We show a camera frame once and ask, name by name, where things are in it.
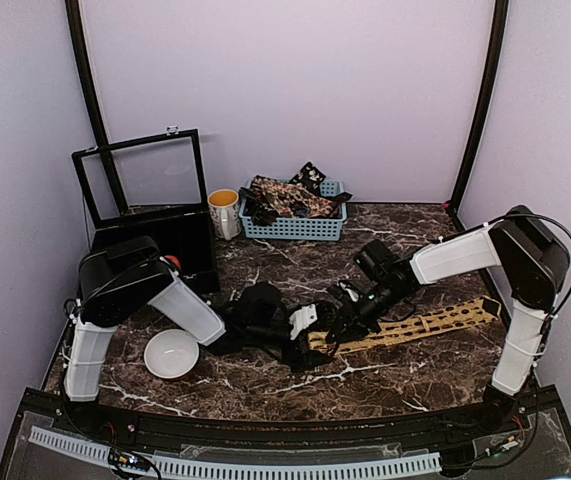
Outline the yellow beetle-pattern tie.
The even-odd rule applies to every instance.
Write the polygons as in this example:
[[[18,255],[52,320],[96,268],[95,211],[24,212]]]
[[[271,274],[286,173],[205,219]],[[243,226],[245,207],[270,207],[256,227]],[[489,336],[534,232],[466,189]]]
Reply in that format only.
[[[381,331],[363,339],[341,344],[336,355],[355,353],[377,347],[396,346],[457,330],[483,326],[500,318],[501,303],[489,297],[478,297],[434,312],[421,314],[402,322],[384,322]]]

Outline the white bowl orange outside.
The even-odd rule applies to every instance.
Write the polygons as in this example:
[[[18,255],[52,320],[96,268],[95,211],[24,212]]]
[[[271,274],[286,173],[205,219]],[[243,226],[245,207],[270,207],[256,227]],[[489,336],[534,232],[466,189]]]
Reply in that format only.
[[[163,380],[176,380],[192,371],[199,356],[199,344],[189,333],[169,329],[149,340],[144,363],[152,375]]]

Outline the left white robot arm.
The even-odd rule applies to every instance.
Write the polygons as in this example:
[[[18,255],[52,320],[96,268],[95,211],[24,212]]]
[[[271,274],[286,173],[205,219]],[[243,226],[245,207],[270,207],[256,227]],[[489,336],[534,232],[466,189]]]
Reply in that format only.
[[[310,329],[327,319],[330,306],[311,303],[289,310],[281,292],[266,282],[213,306],[187,283],[180,260],[162,255],[149,236],[90,252],[78,274],[77,295],[65,304],[73,337],[60,383],[63,397],[71,401],[66,417],[85,436],[99,435],[106,427],[105,412],[92,402],[111,339],[145,306],[175,325],[155,335],[144,351],[146,368],[163,380],[190,374],[202,348],[214,355],[256,348],[293,371],[332,360],[308,344]]]

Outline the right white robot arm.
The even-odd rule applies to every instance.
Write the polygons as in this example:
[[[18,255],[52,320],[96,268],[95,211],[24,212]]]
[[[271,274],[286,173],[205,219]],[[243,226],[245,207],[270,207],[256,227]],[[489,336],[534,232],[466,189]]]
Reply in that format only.
[[[354,261],[373,287],[360,292],[348,281],[331,287],[340,301],[326,343],[339,347],[381,330],[379,319],[421,287],[489,267],[500,267],[511,287],[510,324],[499,363],[483,393],[475,424],[499,432],[514,416],[514,404],[542,356],[571,252],[550,230],[552,219],[524,205],[465,232],[436,240],[402,258],[381,241],[367,243]]]

